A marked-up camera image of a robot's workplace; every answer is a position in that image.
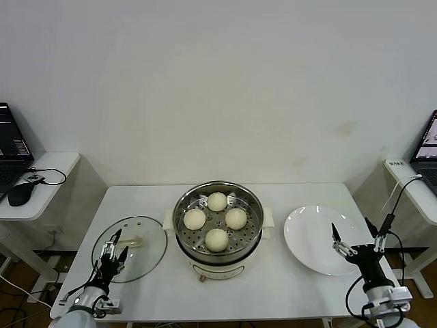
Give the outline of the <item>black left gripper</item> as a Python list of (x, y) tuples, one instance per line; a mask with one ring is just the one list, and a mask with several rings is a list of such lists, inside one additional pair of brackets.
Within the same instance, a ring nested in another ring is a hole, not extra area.
[(112, 279), (118, 274), (118, 270), (122, 270), (128, 256), (129, 246), (125, 246), (118, 258), (115, 255), (115, 246), (122, 234), (122, 229), (119, 229), (113, 234), (110, 239), (102, 247), (101, 265), (98, 270), (99, 274), (96, 281), (100, 284), (109, 285)]

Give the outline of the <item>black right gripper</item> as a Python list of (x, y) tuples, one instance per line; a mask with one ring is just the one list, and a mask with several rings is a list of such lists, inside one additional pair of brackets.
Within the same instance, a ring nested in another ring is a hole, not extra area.
[(364, 280), (363, 290), (371, 290), (381, 286), (393, 286), (382, 267), (380, 260), (386, 244), (386, 235), (388, 228), (384, 223), (378, 230), (377, 227), (366, 217), (366, 226), (373, 237), (373, 244), (350, 246), (341, 240), (339, 231), (334, 223), (331, 223), (333, 249), (349, 263), (355, 264)]

